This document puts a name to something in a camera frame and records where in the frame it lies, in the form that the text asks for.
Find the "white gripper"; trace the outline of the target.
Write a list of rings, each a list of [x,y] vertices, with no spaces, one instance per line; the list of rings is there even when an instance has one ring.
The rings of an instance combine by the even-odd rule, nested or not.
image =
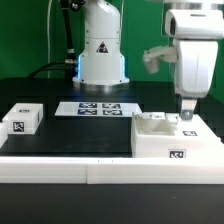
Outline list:
[[[221,10],[169,9],[165,14],[165,34],[177,50],[175,86],[181,99],[180,118],[190,121],[197,104],[211,87],[219,39],[224,38]]]

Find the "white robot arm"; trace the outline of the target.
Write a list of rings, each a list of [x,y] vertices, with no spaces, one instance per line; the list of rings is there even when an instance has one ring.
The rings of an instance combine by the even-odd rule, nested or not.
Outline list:
[[[143,62],[151,74],[159,62],[170,64],[175,93],[181,97],[180,118],[193,118],[197,100],[208,94],[219,39],[224,39],[224,0],[149,0],[163,4],[162,34],[167,46],[148,49]],[[126,85],[125,59],[120,52],[121,17],[106,0],[85,4],[85,47],[78,57],[76,87],[89,90]]]

